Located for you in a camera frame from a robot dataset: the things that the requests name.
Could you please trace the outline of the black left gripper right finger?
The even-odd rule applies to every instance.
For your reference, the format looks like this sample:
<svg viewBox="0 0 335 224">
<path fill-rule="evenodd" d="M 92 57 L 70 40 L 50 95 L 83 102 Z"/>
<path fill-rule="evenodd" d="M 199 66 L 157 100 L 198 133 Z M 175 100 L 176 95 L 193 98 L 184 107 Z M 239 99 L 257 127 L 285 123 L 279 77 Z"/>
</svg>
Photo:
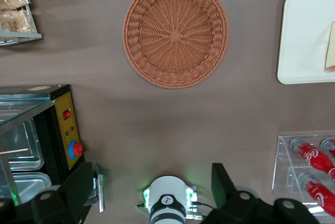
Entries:
<svg viewBox="0 0 335 224">
<path fill-rule="evenodd" d="M 238 190 L 221 163 L 212 164 L 211 191 L 216 208 L 206 218 L 207 223 L 265 223 L 258 216 L 258 198 Z"/>
</svg>

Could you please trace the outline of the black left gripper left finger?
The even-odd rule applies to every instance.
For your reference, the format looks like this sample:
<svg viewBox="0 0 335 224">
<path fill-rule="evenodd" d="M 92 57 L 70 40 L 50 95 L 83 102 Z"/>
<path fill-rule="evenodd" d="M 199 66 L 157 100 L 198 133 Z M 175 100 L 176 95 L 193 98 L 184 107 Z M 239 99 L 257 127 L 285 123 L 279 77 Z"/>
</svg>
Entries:
<svg viewBox="0 0 335 224">
<path fill-rule="evenodd" d="M 31 200 L 35 223 L 78 223 L 93 190 L 93 165 L 81 163 L 56 190 L 42 191 Z"/>
</svg>

